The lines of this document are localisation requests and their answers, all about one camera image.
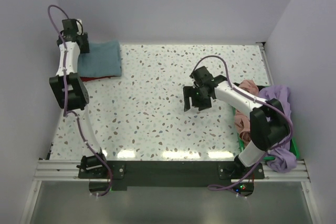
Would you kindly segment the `blue-grey t-shirt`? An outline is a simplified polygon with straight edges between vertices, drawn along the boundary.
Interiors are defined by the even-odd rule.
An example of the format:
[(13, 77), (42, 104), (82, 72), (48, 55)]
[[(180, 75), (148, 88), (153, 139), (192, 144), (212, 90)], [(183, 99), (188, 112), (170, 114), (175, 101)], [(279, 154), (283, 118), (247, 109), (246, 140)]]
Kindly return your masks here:
[(120, 77), (122, 75), (121, 49), (117, 40), (89, 43), (89, 53), (78, 57), (81, 78)]

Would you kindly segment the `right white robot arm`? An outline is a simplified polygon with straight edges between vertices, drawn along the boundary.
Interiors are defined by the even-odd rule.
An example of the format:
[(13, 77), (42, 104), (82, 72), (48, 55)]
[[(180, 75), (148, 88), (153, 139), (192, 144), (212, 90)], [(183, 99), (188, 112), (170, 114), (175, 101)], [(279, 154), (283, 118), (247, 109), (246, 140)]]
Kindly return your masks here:
[(221, 100), (246, 115), (250, 125), (250, 142), (229, 166), (228, 172), (246, 178), (273, 147), (292, 139), (292, 123), (277, 99), (265, 100), (252, 95), (230, 81), (213, 76), (206, 67), (195, 69), (192, 86), (184, 86), (184, 110), (199, 111), (212, 107), (212, 100)]

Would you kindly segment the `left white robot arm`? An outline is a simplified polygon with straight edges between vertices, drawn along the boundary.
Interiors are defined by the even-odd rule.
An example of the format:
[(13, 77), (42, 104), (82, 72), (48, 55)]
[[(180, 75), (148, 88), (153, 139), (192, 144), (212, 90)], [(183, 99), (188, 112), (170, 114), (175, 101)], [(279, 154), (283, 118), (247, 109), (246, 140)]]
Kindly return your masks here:
[(79, 178), (108, 178), (109, 165), (98, 143), (89, 119), (89, 94), (78, 73), (78, 58), (88, 53), (88, 34), (78, 19), (62, 20), (57, 45), (60, 50), (59, 67), (54, 77), (49, 78), (50, 87), (63, 109), (64, 116), (73, 115), (82, 141), (82, 158)]

